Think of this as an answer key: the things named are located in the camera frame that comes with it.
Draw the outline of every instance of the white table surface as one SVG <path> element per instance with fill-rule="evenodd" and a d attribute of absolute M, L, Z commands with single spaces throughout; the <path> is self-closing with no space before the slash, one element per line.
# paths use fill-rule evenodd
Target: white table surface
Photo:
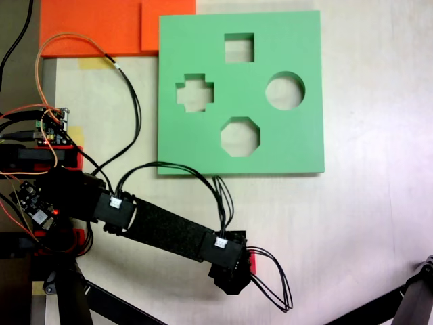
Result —
<path fill-rule="evenodd" d="M 433 253 L 433 2 L 197 0 L 199 14 L 321 11 L 325 173 L 226 177 L 230 229 L 269 249 L 286 271 L 294 309 L 282 314 L 249 285 L 228 297 L 196 263 L 104 233 L 78 260 L 90 281 L 168 324 L 324 324 L 401 285 Z M 156 160 L 157 58 L 120 58 L 143 106 L 138 142 L 105 168 L 114 184 Z M 114 70 L 58 60 L 55 104 L 71 109 L 85 150 L 102 162 L 133 136 L 127 88 Z M 86 163 L 85 170 L 91 171 Z M 214 199 L 195 179 L 136 172 L 138 197 L 217 229 Z M 280 289 L 271 263 L 258 274 Z M 57 324 L 55 297 L 47 324 Z M 109 324 L 98 318 L 96 324 Z"/>

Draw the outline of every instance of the wire bundle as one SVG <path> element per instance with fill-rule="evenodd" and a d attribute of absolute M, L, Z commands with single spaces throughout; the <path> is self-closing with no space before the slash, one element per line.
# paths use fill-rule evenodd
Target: wire bundle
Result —
<path fill-rule="evenodd" d="M 214 176 L 212 178 L 212 180 L 214 182 L 214 186 L 215 186 L 215 188 L 214 188 L 212 186 L 212 184 L 209 183 L 209 181 L 202 174 L 200 174 L 198 171 L 196 171 L 195 169 L 193 169 L 191 167 L 188 167 L 185 165 L 180 165 L 180 164 L 175 164 L 175 163 L 171 163 L 171 162 L 164 162 L 164 161 L 148 162 L 147 164 L 144 164 L 144 165 L 141 165 L 141 166 L 138 166 L 138 167 L 131 169 L 128 173 L 123 175 L 116 186 L 116 190 L 114 192 L 114 195 L 117 198 L 120 198 L 120 196 L 122 194 L 123 185 L 127 181 L 127 179 L 134 172 L 138 171 L 139 169 L 146 168 L 146 167 L 165 167 L 165 168 L 179 169 L 181 171 L 186 171 L 186 172 L 190 173 L 191 175 L 197 177 L 200 181 L 202 181 L 202 183 L 204 185 L 206 185 L 206 187 L 212 192 L 213 196 L 215 197 L 216 204 L 218 206 L 218 213 L 219 213 L 219 219 L 220 219 L 220 225 L 221 225 L 221 230 L 219 232 L 219 236 L 221 238 L 225 237 L 225 230 L 226 230 L 227 226 L 233 220 L 235 210 L 234 210 L 234 206 L 233 206 L 233 199 L 230 195 L 229 189 L 227 188 L 224 181 L 219 176 Z M 226 205 L 229 208 L 229 220 L 227 222 L 226 222 L 226 212 L 225 212 L 224 202 L 226 202 Z"/>
<path fill-rule="evenodd" d="M 119 73 L 122 75 L 122 78 L 124 79 L 125 83 L 128 86 L 128 90 L 129 90 L 129 93 L 131 94 L 131 97 L 133 99 L 133 104 L 134 104 L 135 133 L 134 133 L 134 138 L 130 142 L 130 144 L 128 144 L 120 152 L 118 152 L 117 154 L 115 154 L 112 158 L 110 158 L 106 162 L 104 162 L 101 166 L 99 166 L 98 168 L 96 168 L 92 172 L 93 176 L 97 175 L 106 165 L 110 164 L 113 160 L 116 160 L 117 158 L 119 158 L 120 156 L 122 156 L 126 151 L 128 151 L 129 148 L 132 147 L 133 144 L 137 141 L 137 139 L 138 139 L 138 137 L 140 135 L 140 131 L 141 131 L 141 106 L 140 106 L 140 101 L 138 100 L 137 94 L 135 93 L 134 87 L 132 86 L 132 84 L 129 81 L 129 79 L 126 76 L 126 74 L 123 72 L 123 70 L 117 64 L 117 62 L 111 56 L 109 56 L 108 54 L 105 54 L 105 57 L 107 57 L 107 59 L 109 59 L 109 61 L 111 61 L 111 63 L 113 63 L 113 65 L 119 70 Z"/>
<path fill-rule="evenodd" d="M 260 289 L 260 291 L 268 298 L 279 310 L 287 313 L 293 309 L 292 293 L 290 291 L 289 282 L 287 281 L 286 274 L 280 266 L 278 260 L 268 251 L 263 248 L 250 246 L 246 248 L 249 253 L 262 255 L 271 259 L 278 268 L 283 285 L 283 299 L 278 297 L 257 275 L 251 273 L 251 281 Z"/>
<path fill-rule="evenodd" d="M 28 11 L 27 11 L 26 22 L 24 23 L 24 26 L 21 30 L 21 33 L 18 35 L 18 38 L 15 40 L 14 44 L 12 44 L 12 46 L 6 52 L 5 56 L 3 57 L 3 59 L 0 63 L 0 91 L 1 91 L 2 81 L 3 81 L 3 69 L 5 68 L 7 59 L 9 59 L 12 52 L 17 47 L 18 43 L 22 40 L 22 37 L 24 36 L 24 34 L 26 34 L 28 25 L 30 24 L 30 20 L 32 19 L 32 13 L 33 13 L 33 0 L 30 0 L 28 2 Z"/>

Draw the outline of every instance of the cross-shaped hole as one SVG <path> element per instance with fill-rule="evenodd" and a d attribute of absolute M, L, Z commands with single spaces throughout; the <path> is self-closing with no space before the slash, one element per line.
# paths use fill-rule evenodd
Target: cross-shaped hole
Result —
<path fill-rule="evenodd" d="M 186 113 L 204 112 L 214 102 L 214 83 L 207 83 L 204 74 L 186 74 L 184 83 L 177 83 L 177 103 Z"/>

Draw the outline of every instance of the electrical connector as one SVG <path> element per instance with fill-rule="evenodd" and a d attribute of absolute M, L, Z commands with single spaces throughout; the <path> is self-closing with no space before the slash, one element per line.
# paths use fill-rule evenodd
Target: electrical connector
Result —
<path fill-rule="evenodd" d="M 111 197 L 110 198 L 110 206 L 116 209 L 120 209 L 120 205 L 122 204 L 122 200 L 119 198 Z"/>
<path fill-rule="evenodd" d="M 225 247 L 227 246 L 228 242 L 229 241 L 227 239 L 216 237 L 215 246 L 219 247 L 219 248 L 222 248 L 222 249 L 225 249 Z"/>

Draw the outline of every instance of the black metal frame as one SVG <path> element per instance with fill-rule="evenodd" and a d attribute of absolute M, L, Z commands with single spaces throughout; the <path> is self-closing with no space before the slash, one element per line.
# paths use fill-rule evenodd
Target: black metal frame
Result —
<path fill-rule="evenodd" d="M 433 308 L 433 255 L 405 285 L 334 320 L 327 325 L 428 325 Z"/>

